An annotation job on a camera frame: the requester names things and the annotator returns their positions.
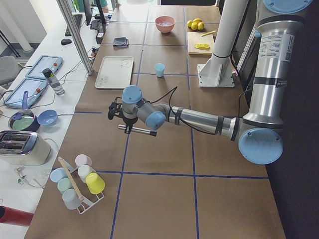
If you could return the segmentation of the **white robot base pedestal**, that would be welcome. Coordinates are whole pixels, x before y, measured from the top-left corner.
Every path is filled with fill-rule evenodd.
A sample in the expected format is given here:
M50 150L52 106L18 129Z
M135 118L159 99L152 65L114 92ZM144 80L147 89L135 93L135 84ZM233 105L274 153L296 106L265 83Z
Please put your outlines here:
M230 56L248 0L226 0L213 53L205 64L198 64L200 87L234 87Z

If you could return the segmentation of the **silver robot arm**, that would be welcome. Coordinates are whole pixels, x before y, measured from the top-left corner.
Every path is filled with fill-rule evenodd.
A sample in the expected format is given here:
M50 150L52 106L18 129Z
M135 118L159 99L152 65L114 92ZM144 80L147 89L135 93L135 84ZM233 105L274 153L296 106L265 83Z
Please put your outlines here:
M194 130L224 135L238 142L241 154L255 164L270 164L283 153L279 131L283 127L280 110L296 32L303 26L309 0L260 0L257 2L256 30L261 41L252 86L249 111L232 119L210 115L170 103L152 103L142 96L137 86L128 86L122 101L112 102L108 118L125 122L125 133L141 120L147 133L164 122L186 125Z

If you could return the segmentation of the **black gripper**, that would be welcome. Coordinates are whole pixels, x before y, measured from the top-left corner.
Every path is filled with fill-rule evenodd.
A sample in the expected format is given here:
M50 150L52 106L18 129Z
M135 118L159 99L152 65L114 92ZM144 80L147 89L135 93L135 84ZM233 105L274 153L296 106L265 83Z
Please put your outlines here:
M124 132L126 134L130 134L132 131L132 126L138 121L137 117L128 118L124 116L123 109L122 109L122 103L117 103L117 99L115 98L114 101L109 105L108 109L108 119L112 120L114 117L121 118L125 125Z

